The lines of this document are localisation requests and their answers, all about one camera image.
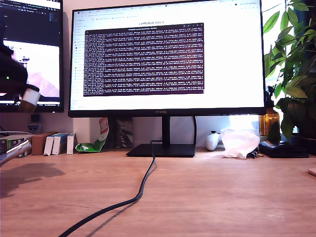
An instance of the desk surface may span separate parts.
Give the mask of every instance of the desk surface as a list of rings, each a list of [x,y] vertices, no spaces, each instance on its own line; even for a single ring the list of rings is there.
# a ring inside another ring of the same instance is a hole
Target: desk surface
[[[86,216],[133,198],[152,158],[125,153],[11,160],[0,176],[1,234],[58,236]],[[316,177],[308,174],[315,157],[240,160],[214,154],[157,158],[135,205],[110,211],[70,236],[316,235]]]

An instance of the monitor screen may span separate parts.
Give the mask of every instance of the monitor screen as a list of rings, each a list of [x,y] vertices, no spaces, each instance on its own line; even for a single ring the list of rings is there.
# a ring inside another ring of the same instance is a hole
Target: monitor screen
[[[260,0],[73,11],[69,116],[264,114]]]
[[[63,112],[63,9],[61,0],[1,0],[3,44],[41,94],[35,112]],[[16,112],[14,94],[0,93],[0,111]]]

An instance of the terminal window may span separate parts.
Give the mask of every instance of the terminal window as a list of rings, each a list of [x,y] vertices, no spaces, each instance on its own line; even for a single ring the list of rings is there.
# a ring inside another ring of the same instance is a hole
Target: terminal window
[[[83,96],[204,93],[204,24],[85,31]]]

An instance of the white game controller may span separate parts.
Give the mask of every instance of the white game controller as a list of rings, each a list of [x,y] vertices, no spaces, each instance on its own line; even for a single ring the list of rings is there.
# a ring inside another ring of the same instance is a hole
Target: white game controller
[[[209,151],[215,150],[218,142],[221,140],[221,135],[216,131],[211,131],[211,134],[207,136],[205,146]]]

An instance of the plastic bag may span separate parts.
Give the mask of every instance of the plastic bag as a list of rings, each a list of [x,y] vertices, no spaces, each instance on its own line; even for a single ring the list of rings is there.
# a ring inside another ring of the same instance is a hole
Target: plastic bag
[[[80,143],[76,145],[76,150],[78,152],[100,152],[101,151],[109,134],[108,118],[101,118],[99,122],[100,122],[100,127],[101,127],[99,138],[94,142],[94,144]]]
[[[225,147],[224,157],[246,159],[260,143],[259,134],[252,129],[236,130],[225,128],[221,131],[222,142]]]

